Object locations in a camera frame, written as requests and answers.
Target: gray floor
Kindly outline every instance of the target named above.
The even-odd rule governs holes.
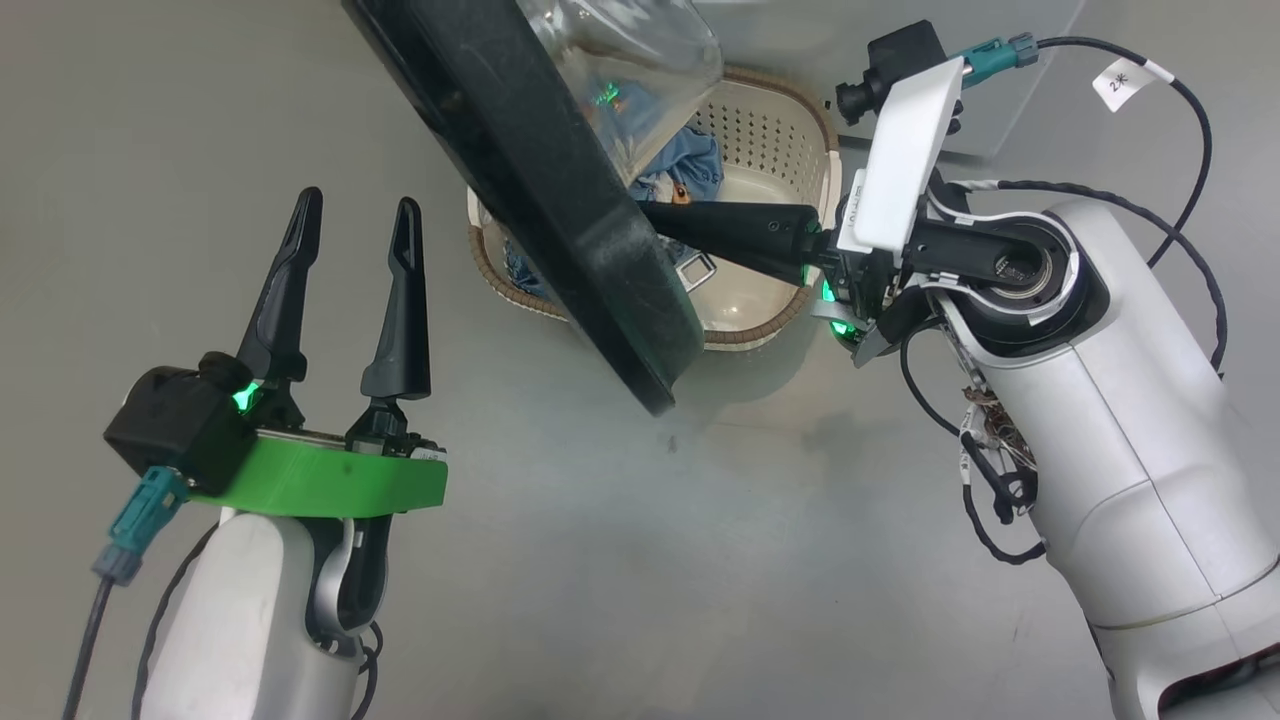
[[[307,184],[326,205],[298,396],[319,429],[362,407],[396,201],[428,218],[436,392],[410,415],[451,450],[452,484],[444,507],[397,521],[371,717],[1107,715],[1065,584],[978,546],[956,451],[892,361],[855,373],[797,322],[759,351],[700,359],[678,409],[650,419],[568,328],[474,272],[462,181],[335,3],[22,5],[0,26],[4,717],[60,707],[88,565],[131,488],[101,429],[145,369],[234,350]],[[1244,9],[1133,0],[1088,9],[1082,29],[1207,87],[1220,165],[1190,229],[1230,283],[1230,432],[1275,507],[1280,113],[1253,94],[1275,68],[1258,65],[1265,42],[1233,40],[1242,59],[1188,29],[1261,38],[1280,19]],[[1196,161],[1185,110],[1153,88],[1114,119],[1087,95],[1102,58],[1062,60],[996,169],[952,172],[1139,188],[1174,214]],[[1199,281],[1181,260],[1161,277],[1207,341]],[[941,343],[914,357],[959,413]],[[82,717],[125,716],[155,600],[211,518],[184,511],[113,598]]]

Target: brown basket rim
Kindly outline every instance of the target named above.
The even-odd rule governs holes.
[[[724,79],[730,82],[737,82],[741,85],[750,85],[755,87],[763,87],[764,90],[772,90],[781,95],[791,97],[818,122],[818,127],[822,129],[822,137],[827,146],[827,151],[836,150],[837,138],[836,129],[831,124],[831,118],[826,113],[818,110],[818,104],[814,99],[804,90],[796,87],[795,85],[773,77],[767,73],[760,73],[756,70],[749,70],[745,68],[724,68]],[[499,273],[494,265],[489,254],[485,251],[484,245],[484,229],[476,225],[467,225],[467,242],[471,245],[471,258],[476,263],[476,269],[480,270],[480,275],[489,283],[489,287],[494,290],[498,295],[506,299],[508,302],[513,302],[548,315],[552,318],[558,318],[564,320],[564,314],[559,311],[554,304],[543,300],[541,297],[529,295],[527,292],[516,287],[515,283],[507,278],[506,273]],[[790,323],[799,315],[809,302],[810,288],[800,287],[796,288],[795,295],[791,296],[791,302],[786,305],[777,315],[769,320],[745,331],[704,331],[707,345],[745,345],[750,342],[758,342],[760,340],[772,337],[783,325]]]

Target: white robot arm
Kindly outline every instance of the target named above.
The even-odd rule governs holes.
[[[960,61],[892,88],[881,127],[916,132],[877,133],[837,246],[910,265],[925,250],[910,247],[925,193],[961,225],[1027,237],[1038,223],[1032,232],[1057,236],[1036,269],[1043,282],[1027,290],[979,290],[942,272],[902,282],[925,288],[974,391],[998,398],[1006,430],[1033,455],[1012,462],[1033,464],[1037,478],[1024,506],[1089,623],[1116,716],[1280,716],[1280,547],[1224,436],[1222,382],[1100,202],[978,218],[927,191]],[[859,359],[883,347],[864,345]],[[979,427],[963,432],[1001,447]]]

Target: green led light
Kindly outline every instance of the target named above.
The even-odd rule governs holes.
[[[604,105],[608,102],[613,102],[613,99],[617,96],[618,96],[618,86],[611,82],[609,85],[604,86],[604,92],[602,92],[595,97],[595,104]]]
[[[232,396],[232,400],[236,401],[236,407],[239,409],[241,415],[248,413],[248,409],[253,406],[259,387],[261,386],[257,383],[248,383],[248,387]]]
[[[836,293],[831,292],[831,286],[827,284],[826,279],[822,281],[822,299],[826,300],[827,302],[835,302],[836,301]],[[850,333],[856,333],[858,331],[854,329],[854,328],[850,328],[845,323],[832,322],[831,323],[831,332],[833,332],[833,333],[836,333],[838,336],[846,336],[846,334],[850,334]]]

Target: teal connector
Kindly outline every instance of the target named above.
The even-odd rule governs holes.
[[[973,68],[964,78],[964,87],[969,88],[998,72],[1036,64],[1039,60],[1039,47],[1036,38],[1024,32],[1010,37],[1007,42],[997,37],[952,56],[963,56]]]
[[[159,465],[147,469],[129,502],[111,523],[108,532],[111,542],[97,556],[93,571],[118,585],[128,585],[142,566],[142,553],[183,502],[187,502],[187,482],[180,473]]]

